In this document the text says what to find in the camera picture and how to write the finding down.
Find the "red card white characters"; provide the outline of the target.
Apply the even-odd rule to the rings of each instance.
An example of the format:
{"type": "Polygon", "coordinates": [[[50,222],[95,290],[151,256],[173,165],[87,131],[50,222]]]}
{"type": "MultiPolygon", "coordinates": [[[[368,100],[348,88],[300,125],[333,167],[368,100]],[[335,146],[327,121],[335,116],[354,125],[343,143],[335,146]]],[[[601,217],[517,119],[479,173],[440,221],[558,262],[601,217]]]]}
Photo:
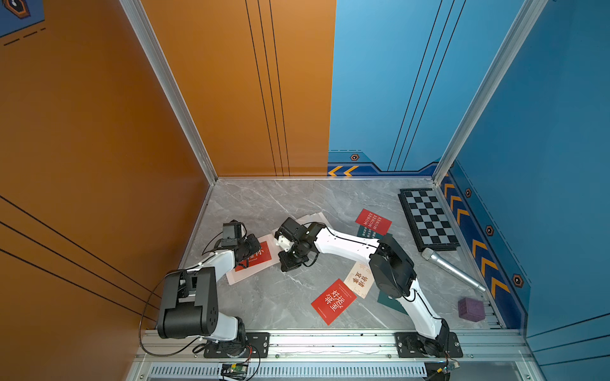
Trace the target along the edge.
{"type": "Polygon", "coordinates": [[[263,241],[261,243],[261,249],[252,255],[251,257],[240,262],[235,268],[236,272],[240,272],[246,270],[247,268],[251,268],[253,266],[257,266],[259,264],[266,264],[272,260],[272,254],[269,250],[268,243],[263,241]]]}

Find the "pink photo album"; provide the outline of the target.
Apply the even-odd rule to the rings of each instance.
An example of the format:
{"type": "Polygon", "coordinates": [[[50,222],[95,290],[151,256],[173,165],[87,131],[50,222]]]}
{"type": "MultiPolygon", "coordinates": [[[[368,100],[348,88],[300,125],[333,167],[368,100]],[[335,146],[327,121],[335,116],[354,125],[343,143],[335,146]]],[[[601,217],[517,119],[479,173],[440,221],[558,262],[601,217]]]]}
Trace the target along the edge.
{"type": "Polygon", "coordinates": [[[219,250],[216,279],[225,276],[230,284],[235,284],[277,263],[283,271],[305,266],[308,253],[315,249],[315,235],[325,228],[322,222],[299,223],[289,217],[273,236],[258,238],[248,233],[241,222],[227,222],[215,246],[219,250]]]}

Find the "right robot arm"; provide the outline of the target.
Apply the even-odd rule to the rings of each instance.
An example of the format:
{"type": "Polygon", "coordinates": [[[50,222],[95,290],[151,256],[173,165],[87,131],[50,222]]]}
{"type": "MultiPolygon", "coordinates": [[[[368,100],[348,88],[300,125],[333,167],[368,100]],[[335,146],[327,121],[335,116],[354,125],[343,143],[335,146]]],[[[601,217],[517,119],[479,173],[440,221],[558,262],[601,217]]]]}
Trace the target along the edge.
{"type": "Polygon", "coordinates": [[[368,239],[340,233],[322,222],[301,225],[287,218],[274,234],[281,248],[281,271],[287,272],[315,263],[308,255],[314,252],[336,255],[369,266],[377,288],[397,300],[416,329],[416,352],[425,357],[443,357],[450,343],[450,328],[425,297],[415,264],[396,239],[387,234],[368,239]]]}

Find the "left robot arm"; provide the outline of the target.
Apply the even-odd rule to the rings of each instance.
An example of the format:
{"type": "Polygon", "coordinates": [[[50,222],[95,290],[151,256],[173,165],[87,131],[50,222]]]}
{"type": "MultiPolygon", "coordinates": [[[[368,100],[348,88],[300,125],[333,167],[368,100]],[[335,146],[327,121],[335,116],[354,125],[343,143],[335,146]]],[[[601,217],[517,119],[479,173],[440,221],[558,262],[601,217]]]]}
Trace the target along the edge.
{"type": "Polygon", "coordinates": [[[231,244],[221,240],[197,265],[167,274],[156,326],[160,338],[203,338],[206,349],[242,356],[247,346],[245,325],[241,318],[219,311],[217,282],[260,250],[253,234],[231,244]]]}

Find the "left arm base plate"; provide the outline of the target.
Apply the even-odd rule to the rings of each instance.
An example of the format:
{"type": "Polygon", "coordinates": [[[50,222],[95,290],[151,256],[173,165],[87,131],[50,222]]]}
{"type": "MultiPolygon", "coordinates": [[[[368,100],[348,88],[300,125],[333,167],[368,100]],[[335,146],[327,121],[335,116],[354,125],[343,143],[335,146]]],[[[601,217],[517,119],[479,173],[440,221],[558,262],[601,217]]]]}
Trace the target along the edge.
{"type": "Polygon", "coordinates": [[[244,341],[210,342],[203,347],[203,356],[207,359],[246,359],[268,357],[271,334],[267,332],[248,332],[244,341]]]}

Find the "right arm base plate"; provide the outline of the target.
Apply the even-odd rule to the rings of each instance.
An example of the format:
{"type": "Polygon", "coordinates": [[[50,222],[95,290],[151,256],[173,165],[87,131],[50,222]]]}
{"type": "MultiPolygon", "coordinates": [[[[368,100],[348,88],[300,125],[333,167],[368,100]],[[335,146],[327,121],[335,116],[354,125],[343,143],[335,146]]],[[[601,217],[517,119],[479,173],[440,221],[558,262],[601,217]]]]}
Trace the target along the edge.
{"type": "Polygon", "coordinates": [[[398,356],[400,358],[462,358],[462,346],[458,336],[449,332],[444,340],[421,337],[417,333],[400,332],[395,334],[398,356]]]}

